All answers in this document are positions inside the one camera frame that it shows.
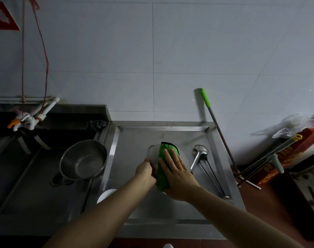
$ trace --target white shoe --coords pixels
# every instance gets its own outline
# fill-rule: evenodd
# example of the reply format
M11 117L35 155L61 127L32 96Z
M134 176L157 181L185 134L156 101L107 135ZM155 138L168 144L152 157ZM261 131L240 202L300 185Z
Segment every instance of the white shoe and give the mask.
M163 248L174 248L174 247L171 244L166 244L166 245L164 245Z

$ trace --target white tiled wall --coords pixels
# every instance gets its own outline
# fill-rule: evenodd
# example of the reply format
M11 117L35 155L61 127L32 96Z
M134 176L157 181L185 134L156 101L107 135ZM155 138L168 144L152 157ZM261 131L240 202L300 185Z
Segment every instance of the white tiled wall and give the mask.
M3 0L21 26L21 0ZM211 121L205 88L238 163L263 130L314 113L314 0L37 0L48 95L107 104L113 120ZM25 94L45 60L25 12ZM0 31L0 95L20 95L21 32Z

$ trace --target hand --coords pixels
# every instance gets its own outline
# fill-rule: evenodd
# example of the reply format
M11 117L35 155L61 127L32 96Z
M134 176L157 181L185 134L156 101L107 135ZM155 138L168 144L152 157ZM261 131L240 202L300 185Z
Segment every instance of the hand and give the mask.
M136 167L135 176L146 180L151 187L156 183L156 179L152 176L151 162L148 158Z
M180 156L171 149L173 160L168 151L164 149L165 159L170 167L167 167L162 158L159 158L159 163L167 177L169 189L164 192L175 200L188 201L190 194L194 189L200 187L194 176L187 170Z

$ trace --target person's right hand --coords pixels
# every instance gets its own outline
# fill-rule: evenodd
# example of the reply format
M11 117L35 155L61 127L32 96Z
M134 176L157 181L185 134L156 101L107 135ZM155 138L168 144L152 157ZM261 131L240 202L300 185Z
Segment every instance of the person's right hand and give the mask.
M190 194L194 189L200 187L194 176L187 170L180 156L177 156L174 149L171 149L173 160L168 151L164 149L165 159L170 167L167 167L162 158L159 158L159 163L167 177L169 189L164 192L175 200L188 201Z

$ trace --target stainless steel bowl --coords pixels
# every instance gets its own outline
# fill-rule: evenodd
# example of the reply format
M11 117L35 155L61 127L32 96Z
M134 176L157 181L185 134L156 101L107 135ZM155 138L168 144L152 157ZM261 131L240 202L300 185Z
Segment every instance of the stainless steel bowl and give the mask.
M103 171L107 156L102 143L91 139L83 140L64 152L59 162L59 170L70 180L90 179Z

